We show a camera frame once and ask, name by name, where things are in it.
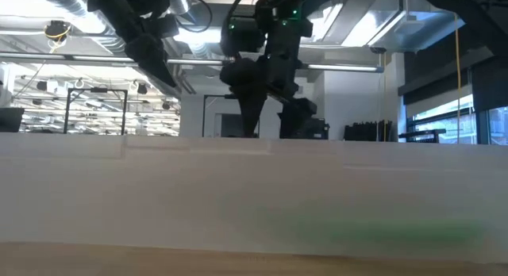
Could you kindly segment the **black side table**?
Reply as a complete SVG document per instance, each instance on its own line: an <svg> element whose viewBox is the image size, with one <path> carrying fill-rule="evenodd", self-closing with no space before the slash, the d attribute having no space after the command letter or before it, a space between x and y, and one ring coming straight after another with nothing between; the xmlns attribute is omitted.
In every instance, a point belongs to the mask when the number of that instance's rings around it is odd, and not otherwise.
<svg viewBox="0 0 508 276"><path fill-rule="evenodd" d="M439 144L440 143L440 134L445 134L446 130L444 128L441 129L432 129L432 130L423 130L416 132L406 132L398 135L399 139L405 139L407 143L430 143L430 144Z"/></svg>

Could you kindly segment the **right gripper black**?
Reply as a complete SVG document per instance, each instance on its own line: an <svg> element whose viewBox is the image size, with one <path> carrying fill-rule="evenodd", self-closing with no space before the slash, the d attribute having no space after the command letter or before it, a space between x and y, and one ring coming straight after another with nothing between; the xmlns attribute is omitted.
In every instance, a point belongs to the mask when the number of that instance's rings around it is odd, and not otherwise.
<svg viewBox="0 0 508 276"><path fill-rule="evenodd" d="M234 0L221 28L221 50L237 60L221 69L220 80L238 100L244 137L254 137L267 100L266 80L272 95L290 98L278 113L279 138L312 139L317 106L307 98L292 98L298 91L295 72L302 65L298 59L301 38L313 32L312 23L303 17L304 0L258 0L249 16L235 13L240 2ZM261 67L252 59L240 59L242 52L261 48Z"/></svg>

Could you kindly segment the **black stacked cases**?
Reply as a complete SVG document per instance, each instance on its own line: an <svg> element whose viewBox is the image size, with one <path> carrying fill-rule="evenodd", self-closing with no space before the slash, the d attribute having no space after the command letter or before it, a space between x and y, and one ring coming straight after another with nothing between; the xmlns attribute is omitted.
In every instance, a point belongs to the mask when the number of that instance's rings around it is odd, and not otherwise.
<svg viewBox="0 0 508 276"><path fill-rule="evenodd" d="M391 140L392 121L360 122L344 127L346 141L374 141Z"/></svg>

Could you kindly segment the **long linear ceiling light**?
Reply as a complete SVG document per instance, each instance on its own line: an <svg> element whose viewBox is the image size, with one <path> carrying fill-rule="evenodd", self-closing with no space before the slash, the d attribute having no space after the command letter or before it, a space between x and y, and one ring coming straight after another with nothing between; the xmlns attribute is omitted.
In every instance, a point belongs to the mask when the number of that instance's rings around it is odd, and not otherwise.
<svg viewBox="0 0 508 276"><path fill-rule="evenodd" d="M70 54L49 54L49 53L31 53L31 52L0 52L0 60L5 62L35 63L36 61L46 61L49 63L69 63L78 65L87 64L111 64L119 67L134 67L136 63L122 56L81 56ZM186 66L214 66L222 67L231 63L229 60L219 59L168 59L170 65ZM368 72L383 73L384 68L379 66L362 66L355 64L323 64L323 63L303 63L299 70L313 71L346 71L346 72Z"/></svg>

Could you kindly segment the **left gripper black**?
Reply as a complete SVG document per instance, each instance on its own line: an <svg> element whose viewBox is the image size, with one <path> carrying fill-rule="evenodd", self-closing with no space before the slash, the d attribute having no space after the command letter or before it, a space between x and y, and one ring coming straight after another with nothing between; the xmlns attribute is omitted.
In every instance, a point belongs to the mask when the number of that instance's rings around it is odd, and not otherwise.
<svg viewBox="0 0 508 276"><path fill-rule="evenodd" d="M162 41L147 34L142 17L150 13L150 19L155 20L169 6L170 0L87 0L87 10L99 11L126 43L128 57L150 78L175 88Z"/></svg>

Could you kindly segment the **silver rectangular ceiling duct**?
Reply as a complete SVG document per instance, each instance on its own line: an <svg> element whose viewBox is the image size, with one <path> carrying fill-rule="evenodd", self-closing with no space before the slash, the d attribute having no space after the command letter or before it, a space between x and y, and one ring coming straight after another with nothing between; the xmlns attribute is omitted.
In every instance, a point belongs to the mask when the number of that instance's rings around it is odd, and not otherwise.
<svg viewBox="0 0 508 276"><path fill-rule="evenodd" d="M465 23L454 13L425 0L331 0L308 19L314 24L309 49L385 48L419 52L443 40Z"/></svg>

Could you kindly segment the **black window blind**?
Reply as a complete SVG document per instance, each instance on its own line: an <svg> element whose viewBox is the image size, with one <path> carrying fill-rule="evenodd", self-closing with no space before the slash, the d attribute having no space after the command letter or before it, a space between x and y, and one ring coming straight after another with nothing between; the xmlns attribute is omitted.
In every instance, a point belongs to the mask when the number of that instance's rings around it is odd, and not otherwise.
<svg viewBox="0 0 508 276"><path fill-rule="evenodd" d="M495 57L472 68L476 111L508 106L508 57Z"/></svg>

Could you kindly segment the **black printer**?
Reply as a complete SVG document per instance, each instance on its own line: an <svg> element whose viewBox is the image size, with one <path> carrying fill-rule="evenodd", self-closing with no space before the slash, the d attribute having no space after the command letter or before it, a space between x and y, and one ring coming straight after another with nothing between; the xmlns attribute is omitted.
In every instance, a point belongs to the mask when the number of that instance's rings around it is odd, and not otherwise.
<svg viewBox="0 0 508 276"><path fill-rule="evenodd" d="M303 136L309 140L327 140L329 124L325 122L325 119L312 117L304 124Z"/></svg>

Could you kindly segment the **black rectangular frame stand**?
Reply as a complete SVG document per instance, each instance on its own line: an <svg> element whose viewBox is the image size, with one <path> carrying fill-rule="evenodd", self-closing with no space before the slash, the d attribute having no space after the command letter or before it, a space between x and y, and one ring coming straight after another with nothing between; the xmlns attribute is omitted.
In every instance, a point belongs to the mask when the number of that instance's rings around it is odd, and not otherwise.
<svg viewBox="0 0 508 276"><path fill-rule="evenodd" d="M64 114L64 123L63 123L63 134L67 134L67 128L69 123L69 115L70 115L70 107L71 103L78 99L81 94L85 91L89 91L91 93L102 93L107 94L108 92L114 93L123 93L124 97L119 98L118 101L122 104L122 120L121 120L121 135L125 135L125 123L126 123L126 111L128 105L128 91L127 90L115 90L101 87L92 87L87 89L78 89L78 88L70 88L67 90L67 99L66 99L66 108Z"/></svg>

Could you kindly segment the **round silver ceiling duct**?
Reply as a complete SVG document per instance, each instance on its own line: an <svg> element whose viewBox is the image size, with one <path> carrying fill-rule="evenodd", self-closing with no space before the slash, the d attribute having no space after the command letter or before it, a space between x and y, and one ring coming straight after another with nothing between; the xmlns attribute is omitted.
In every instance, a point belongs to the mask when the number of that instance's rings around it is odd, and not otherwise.
<svg viewBox="0 0 508 276"><path fill-rule="evenodd" d="M45 0L63 11L64 17L75 29L90 34L91 39L115 56L123 56L125 42L100 11L89 11L88 0Z"/></svg>

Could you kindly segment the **black monitor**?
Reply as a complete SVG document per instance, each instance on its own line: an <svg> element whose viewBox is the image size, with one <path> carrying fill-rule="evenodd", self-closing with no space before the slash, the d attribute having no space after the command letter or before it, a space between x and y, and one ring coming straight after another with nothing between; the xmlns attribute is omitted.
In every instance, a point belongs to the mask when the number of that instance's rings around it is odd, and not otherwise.
<svg viewBox="0 0 508 276"><path fill-rule="evenodd" d="M23 108L0 108L0 132L19 132Z"/></svg>

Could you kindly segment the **clear plastic pencil box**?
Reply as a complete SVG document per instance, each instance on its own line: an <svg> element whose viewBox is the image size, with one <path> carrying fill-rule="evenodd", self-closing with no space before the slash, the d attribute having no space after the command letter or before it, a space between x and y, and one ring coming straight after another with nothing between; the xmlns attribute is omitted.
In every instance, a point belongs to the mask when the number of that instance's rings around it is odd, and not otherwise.
<svg viewBox="0 0 508 276"><path fill-rule="evenodd" d="M508 263L508 148L0 133L0 241Z"/></svg>

